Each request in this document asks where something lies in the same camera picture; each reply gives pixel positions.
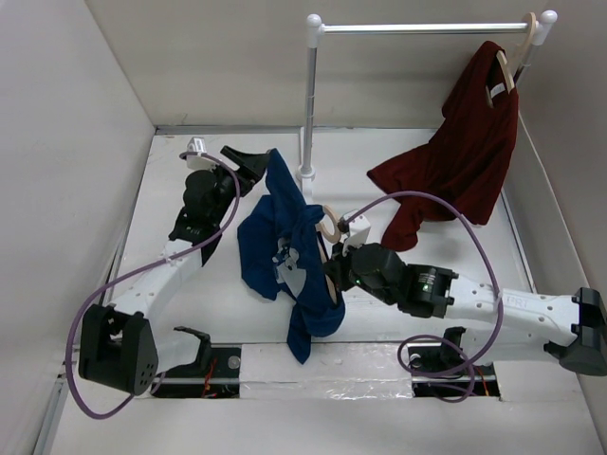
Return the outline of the blue printed t-shirt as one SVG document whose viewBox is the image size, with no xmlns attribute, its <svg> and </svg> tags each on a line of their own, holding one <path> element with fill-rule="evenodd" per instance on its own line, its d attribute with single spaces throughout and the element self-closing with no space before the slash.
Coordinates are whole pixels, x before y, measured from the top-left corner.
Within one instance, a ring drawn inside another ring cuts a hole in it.
<svg viewBox="0 0 607 455">
<path fill-rule="evenodd" d="M 308 205 L 280 152 L 269 151 L 267 194 L 239 225 L 241 277 L 268 300 L 281 292 L 293 299 L 286 344 L 301 364 L 311 354 L 314 337 L 329 337 L 340 328 L 345 304 L 331 292 L 322 269 L 320 205 Z"/>
</svg>

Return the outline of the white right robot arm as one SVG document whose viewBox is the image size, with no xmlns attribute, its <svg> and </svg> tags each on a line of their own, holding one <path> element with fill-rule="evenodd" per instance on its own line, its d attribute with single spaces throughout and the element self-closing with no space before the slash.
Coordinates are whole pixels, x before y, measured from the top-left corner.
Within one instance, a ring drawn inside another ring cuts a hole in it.
<svg viewBox="0 0 607 455">
<path fill-rule="evenodd" d="M 358 287 L 414 318 L 499 322 L 483 363 L 553 359 L 573 373 L 606 374 L 606 311 L 595 289 L 572 296 L 494 291 L 447 268 L 405 264 L 378 244 L 337 244 L 322 268 L 340 291 Z"/>
</svg>

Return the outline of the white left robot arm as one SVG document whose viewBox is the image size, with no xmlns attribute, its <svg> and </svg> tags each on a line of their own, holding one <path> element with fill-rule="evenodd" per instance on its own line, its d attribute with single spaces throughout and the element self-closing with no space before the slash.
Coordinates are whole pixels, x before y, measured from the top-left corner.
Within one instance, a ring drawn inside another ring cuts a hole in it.
<svg viewBox="0 0 607 455">
<path fill-rule="evenodd" d="M 154 327 L 181 286 L 210 259 L 240 199 L 266 172 L 269 154 L 246 154 L 229 146 L 220 151 L 229 166 L 189 148 L 183 158 L 200 169 L 185 180 L 183 206 L 158 264 L 106 305 L 83 315 L 78 373 L 83 379 L 130 395 L 147 391 L 154 378 L 174 368 L 194 376 L 211 366 L 208 334 L 177 326 L 166 335 Z"/>
</svg>

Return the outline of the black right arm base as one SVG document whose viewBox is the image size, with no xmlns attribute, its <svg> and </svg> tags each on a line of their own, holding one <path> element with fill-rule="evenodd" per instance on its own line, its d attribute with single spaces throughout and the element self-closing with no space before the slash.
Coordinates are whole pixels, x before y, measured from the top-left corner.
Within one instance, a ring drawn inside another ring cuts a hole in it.
<svg viewBox="0 0 607 455">
<path fill-rule="evenodd" d="M 412 375 L 414 397 L 433 397 L 456 404 L 473 397 L 499 397 L 500 390 L 492 364 L 462 364 L 471 358 L 462 351 L 463 327 L 448 328 L 442 338 L 411 337 L 397 348 L 399 365 Z"/>
</svg>

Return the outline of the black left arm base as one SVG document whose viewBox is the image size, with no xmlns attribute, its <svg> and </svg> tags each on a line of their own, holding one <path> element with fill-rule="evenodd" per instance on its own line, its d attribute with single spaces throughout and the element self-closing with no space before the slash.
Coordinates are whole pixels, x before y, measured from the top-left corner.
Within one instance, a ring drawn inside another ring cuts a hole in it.
<svg viewBox="0 0 607 455">
<path fill-rule="evenodd" d="M 240 396 L 242 347 L 214 344 L 211 336 L 184 326 L 158 348 L 160 370 L 150 389 L 155 398 L 231 399 Z"/>
</svg>

